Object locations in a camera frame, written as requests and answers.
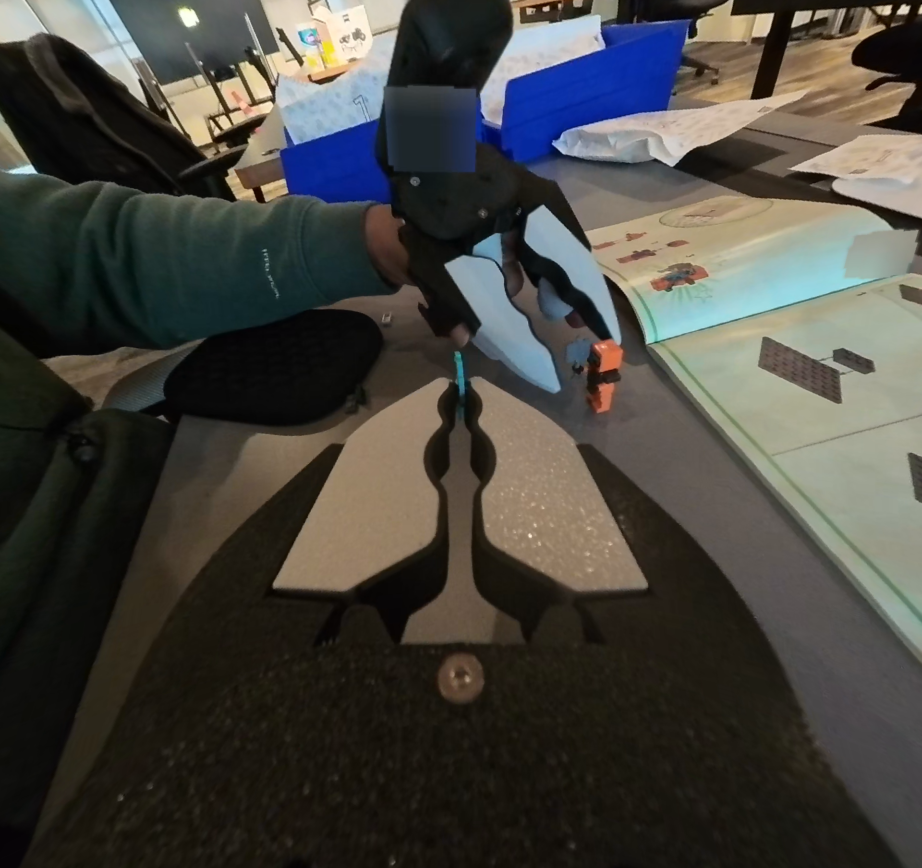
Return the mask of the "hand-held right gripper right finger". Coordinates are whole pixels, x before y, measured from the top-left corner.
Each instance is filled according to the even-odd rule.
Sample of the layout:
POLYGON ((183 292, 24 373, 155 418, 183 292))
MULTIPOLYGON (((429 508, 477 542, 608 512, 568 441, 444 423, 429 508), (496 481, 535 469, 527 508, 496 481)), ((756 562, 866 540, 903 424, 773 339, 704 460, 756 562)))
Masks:
POLYGON ((486 378, 467 387, 478 478, 471 563, 481 596, 525 640, 554 608, 643 595, 649 583, 576 441, 486 378))

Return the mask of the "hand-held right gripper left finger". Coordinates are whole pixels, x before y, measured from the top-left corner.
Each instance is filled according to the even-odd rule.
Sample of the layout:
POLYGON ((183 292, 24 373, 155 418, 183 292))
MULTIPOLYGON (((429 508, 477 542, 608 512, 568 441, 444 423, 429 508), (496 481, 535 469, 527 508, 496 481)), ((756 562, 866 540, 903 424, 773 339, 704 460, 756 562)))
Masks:
POLYGON ((358 427, 332 464, 272 583, 286 597, 374 608, 393 641, 447 580, 458 388, 436 378, 358 427))

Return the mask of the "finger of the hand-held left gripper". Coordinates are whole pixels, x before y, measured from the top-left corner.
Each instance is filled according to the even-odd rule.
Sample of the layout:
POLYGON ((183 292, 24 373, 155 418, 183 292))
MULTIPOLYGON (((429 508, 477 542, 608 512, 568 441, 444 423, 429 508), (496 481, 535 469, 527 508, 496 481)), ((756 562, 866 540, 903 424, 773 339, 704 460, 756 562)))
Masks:
POLYGON ((529 318, 514 304, 524 288, 524 272, 510 244, 493 234, 446 268, 478 321, 477 326, 465 322, 473 344, 530 384, 558 393, 554 359, 536 337, 529 318))
POLYGON ((542 314, 576 317, 598 340, 620 344, 613 300, 586 239, 541 206, 526 217, 521 241, 520 263, 536 284, 542 314))

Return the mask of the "orange toy brick figure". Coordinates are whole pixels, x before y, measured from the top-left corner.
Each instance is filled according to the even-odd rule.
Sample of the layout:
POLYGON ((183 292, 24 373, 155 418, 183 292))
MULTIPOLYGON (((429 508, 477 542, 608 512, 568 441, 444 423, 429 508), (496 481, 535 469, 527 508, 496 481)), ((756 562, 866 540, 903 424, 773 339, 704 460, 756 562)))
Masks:
POLYGON ((610 339, 591 343, 579 338, 566 346, 564 355, 573 378, 584 383, 585 400, 592 412, 607 413, 620 382, 623 362, 620 345, 610 339))

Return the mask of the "person's left forearm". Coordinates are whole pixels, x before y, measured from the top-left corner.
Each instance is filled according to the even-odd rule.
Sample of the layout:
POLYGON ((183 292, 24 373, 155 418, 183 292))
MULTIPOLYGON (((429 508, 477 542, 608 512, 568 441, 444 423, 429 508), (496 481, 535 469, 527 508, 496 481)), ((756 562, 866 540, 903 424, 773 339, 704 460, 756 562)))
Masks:
POLYGON ((270 203, 1 176, 2 330, 40 359, 167 350, 350 298, 393 294, 370 203, 270 203))

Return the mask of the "grey desk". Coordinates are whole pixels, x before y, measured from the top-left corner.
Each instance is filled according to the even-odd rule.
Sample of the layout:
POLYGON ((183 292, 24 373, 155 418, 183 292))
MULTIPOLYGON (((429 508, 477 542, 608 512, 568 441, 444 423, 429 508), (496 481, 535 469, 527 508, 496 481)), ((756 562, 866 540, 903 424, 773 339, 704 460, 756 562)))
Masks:
MULTIPOLYGON (((778 114, 790 135, 744 133, 692 156, 678 171, 642 164, 547 158, 532 167, 559 182, 587 229, 710 200, 749 193, 740 181, 774 176, 824 150, 810 135, 852 138, 857 127, 778 114)), ((450 354, 417 311, 409 289, 387 298, 356 298, 338 308, 375 321, 392 312, 386 347, 369 378, 371 411, 448 375, 450 354)), ((920 866, 920 663, 844 574, 801 533, 670 378, 650 361, 617 303, 629 384, 608 420, 590 424, 576 401, 546 397, 477 353, 483 374, 516 397, 535 397, 552 419, 590 442, 662 505, 709 552, 750 604, 784 666, 813 732, 859 805, 907 866, 920 866)), ((151 515, 134 552, 113 620, 40 818, 38 838, 75 797, 107 740, 146 653, 194 575, 260 505, 364 419, 337 413, 292 429, 184 418, 151 515)), ((471 500, 467 432, 455 428, 451 549, 444 593, 409 620, 410 643, 455 639, 520 643, 516 622, 492 610, 474 586, 469 558, 471 500)))

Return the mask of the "person's left hand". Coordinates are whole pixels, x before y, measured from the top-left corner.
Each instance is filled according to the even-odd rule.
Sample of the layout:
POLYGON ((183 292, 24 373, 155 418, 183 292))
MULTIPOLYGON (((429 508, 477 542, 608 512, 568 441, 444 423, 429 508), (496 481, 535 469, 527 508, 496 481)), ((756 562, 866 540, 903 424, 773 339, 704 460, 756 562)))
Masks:
MULTIPOLYGON (((409 253, 402 246, 399 230, 404 221, 393 215, 389 205, 372 205, 364 217, 365 245, 376 271, 391 286, 414 286, 409 272, 409 253)), ((518 254, 524 249, 515 232, 501 237, 502 272, 510 296, 515 297, 524 286, 524 272, 518 254)))

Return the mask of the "blue storage bin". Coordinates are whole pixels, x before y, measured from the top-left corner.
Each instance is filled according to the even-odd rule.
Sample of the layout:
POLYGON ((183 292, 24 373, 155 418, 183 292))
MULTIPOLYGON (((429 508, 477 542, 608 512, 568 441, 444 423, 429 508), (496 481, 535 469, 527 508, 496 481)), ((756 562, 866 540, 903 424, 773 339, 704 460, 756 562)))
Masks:
POLYGON ((480 139, 528 163, 551 154, 572 128, 665 110, 689 27, 689 20, 603 26, 603 49, 513 78, 500 124, 483 123, 480 139))
POLYGON ((489 211, 516 187, 509 163, 478 141, 478 108, 403 108, 281 151, 292 194, 398 209, 489 211))

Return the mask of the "white patterned paper bag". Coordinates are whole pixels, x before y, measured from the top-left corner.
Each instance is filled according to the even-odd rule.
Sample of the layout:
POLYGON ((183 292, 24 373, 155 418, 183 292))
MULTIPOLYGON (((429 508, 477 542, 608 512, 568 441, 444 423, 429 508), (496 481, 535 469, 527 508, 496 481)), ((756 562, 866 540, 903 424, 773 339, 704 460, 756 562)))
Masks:
POLYGON ((396 37, 396 30, 375 36, 364 58, 338 79, 315 84, 300 76, 279 77, 276 106, 292 145, 378 120, 396 37))
POLYGON ((480 94, 483 119, 500 127, 510 81, 605 48, 599 14, 516 28, 480 94))

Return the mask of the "black mesh pad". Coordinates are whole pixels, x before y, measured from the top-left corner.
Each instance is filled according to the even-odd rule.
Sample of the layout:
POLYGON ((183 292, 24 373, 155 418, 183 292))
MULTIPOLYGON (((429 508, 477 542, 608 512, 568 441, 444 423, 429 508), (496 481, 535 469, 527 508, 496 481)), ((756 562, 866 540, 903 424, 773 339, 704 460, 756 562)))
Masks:
POLYGON ((367 315, 314 309, 205 339, 164 382, 175 413, 294 426, 326 418, 363 388, 384 347, 367 315))

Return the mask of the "white printed cardboard box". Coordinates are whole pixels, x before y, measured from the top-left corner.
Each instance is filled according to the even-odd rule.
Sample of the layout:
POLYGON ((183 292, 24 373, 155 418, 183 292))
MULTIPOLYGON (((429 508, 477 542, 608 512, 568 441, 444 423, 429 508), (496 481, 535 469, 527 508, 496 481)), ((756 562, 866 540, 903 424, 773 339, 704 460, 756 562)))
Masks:
POLYGON ((371 50, 373 32, 364 5, 333 12, 323 5, 296 26, 297 46, 311 71, 337 68, 363 59, 371 50))

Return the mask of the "open instruction booklet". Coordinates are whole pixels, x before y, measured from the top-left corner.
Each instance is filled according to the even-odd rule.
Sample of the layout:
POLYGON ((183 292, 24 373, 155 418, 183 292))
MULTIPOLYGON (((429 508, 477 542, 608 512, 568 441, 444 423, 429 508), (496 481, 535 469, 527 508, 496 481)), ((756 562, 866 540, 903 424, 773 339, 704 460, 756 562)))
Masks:
POLYGON ((721 195, 587 236, 651 355, 920 658, 919 229, 721 195))

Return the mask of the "white paper sheet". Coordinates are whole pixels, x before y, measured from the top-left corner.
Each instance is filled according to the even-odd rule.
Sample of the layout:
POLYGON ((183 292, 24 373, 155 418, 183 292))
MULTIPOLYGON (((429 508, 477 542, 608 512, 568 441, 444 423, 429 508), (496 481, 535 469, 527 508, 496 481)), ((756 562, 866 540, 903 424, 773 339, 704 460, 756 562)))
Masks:
POLYGON ((854 202, 921 218, 919 134, 862 135, 790 170, 831 177, 833 192, 854 202))

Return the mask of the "black chair with dark jacket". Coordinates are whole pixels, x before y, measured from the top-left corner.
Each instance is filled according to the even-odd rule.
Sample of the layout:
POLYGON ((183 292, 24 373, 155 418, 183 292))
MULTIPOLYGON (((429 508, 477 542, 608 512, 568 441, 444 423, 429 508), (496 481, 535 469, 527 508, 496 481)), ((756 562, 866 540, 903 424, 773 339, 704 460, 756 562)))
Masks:
POLYGON ((1 45, 2 121, 29 163, 71 185, 234 202, 235 164, 206 157, 81 48, 37 34, 1 45))

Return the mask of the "black office chair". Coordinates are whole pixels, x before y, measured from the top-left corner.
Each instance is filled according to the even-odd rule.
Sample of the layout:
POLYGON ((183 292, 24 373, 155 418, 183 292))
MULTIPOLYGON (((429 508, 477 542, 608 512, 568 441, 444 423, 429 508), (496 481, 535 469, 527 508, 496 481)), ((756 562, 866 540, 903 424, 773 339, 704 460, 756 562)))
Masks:
POLYGON ((863 39, 854 48, 851 62, 882 75, 866 86, 867 91, 885 84, 914 87, 914 92, 896 115, 870 125, 921 134, 921 19, 885 28, 863 39))

